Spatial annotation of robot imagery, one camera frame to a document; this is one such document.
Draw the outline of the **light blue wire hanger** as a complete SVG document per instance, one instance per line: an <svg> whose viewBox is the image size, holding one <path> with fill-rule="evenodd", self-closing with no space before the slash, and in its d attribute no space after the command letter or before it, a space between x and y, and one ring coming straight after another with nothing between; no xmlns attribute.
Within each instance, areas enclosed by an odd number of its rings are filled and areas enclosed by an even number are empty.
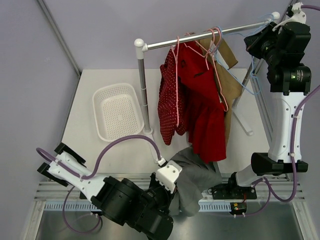
<svg viewBox="0 0 320 240"><path fill-rule="evenodd" d="M245 25L241 27L234 27L230 29L224 29L222 30L219 26L217 26L218 30L221 32L221 37L224 39L224 36L228 35L240 35L243 38L253 36L254 34L259 33L262 31L269 23L273 22L274 20L277 20L279 18L278 12L273 12L270 14L263 15L260 17L262 19L261 22L251 24L251 25ZM214 59L218 64L220 64L231 76L233 79L235 79L240 85L241 89L247 90L251 95L258 95L261 90L259 89L258 92L252 92L247 88L247 81L248 80L254 80L258 84L260 84L259 79L257 77L258 67L260 66L258 63L258 60L255 60L255 58L251 57L251 64L248 68L249 78L244 78L242 82L240 82L230 71L232 68L231 66L227 65L226 58L222 55L222 44L218 43L216 45L216 50L214 50Z"/></svg>

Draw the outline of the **grey pleated skirt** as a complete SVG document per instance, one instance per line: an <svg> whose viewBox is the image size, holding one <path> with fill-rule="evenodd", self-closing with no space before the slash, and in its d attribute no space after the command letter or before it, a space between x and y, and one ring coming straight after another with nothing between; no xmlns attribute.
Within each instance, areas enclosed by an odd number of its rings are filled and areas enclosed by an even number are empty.
<svg viewBox="0 0 320 240"><path fill-rule="evenodd" d="M191 146L176 153L171 160L182 167L182 171L176 181L177 192L170 203L169 214L193 217L200 210L202 193L222 183L221 173L215 163L204 163Z"/></svg>

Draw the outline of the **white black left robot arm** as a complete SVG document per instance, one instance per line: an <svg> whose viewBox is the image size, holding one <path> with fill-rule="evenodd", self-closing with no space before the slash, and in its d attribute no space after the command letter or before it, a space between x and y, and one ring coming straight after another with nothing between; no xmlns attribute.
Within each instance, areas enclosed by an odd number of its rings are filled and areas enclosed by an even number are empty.
<svg viewBox="0 0 320 240"><path fill-rule="evenodd" d="M149 187L143 190L127 178L96 174L78 162L78 155L70 149L57 156L41 148L37 153L46 159L38 172L65 187L80 190L85 199L101 211L110 221L127 224L149 240L167 240L174 220L169 206L177 191L177 179L182 171L173 161L161 159L162 166L150 176Z"/></svg>

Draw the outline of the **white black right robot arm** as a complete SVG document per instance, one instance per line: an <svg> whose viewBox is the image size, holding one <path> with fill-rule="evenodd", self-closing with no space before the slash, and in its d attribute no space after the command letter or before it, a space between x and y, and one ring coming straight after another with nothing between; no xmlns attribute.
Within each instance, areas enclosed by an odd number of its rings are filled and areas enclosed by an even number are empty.
<svg viewBox="0 0 320 240"><path fill-rule="evenodd" d="M304 105L311 96L312 73L301 60L310 39L310 27L296 21L271 22L244 38L246 51L267 63L275 125L268 152L254 152L250 165L228 179L226 190L232 198L239 198L245 188L258 181L265 182L265 175L292 174L296 186L297 174L308 170L302 160L300 135Z"/></svg>

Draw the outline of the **tan skirt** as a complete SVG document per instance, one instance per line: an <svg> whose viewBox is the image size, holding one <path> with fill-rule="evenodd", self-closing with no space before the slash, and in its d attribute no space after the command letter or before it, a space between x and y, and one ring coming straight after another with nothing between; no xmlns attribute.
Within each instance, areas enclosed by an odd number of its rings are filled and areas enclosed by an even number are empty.
<svg viewBox="0 0 320 240"><path fill-rule="evenodd" d="M228 105L228 111L224 116L224 125L225 125L225 142L228 144L230 130L231 130L231 121L232 121L232 106L234 100L241 96L242 86L241 84L228 72L233 68L238 60L236 59L231 48L228 46L226 41L223 39L219 45L218 52L216 57L222 57L222 60L215 61L218 77L220 80L220 85L222 87L222 94Z"/></svg>

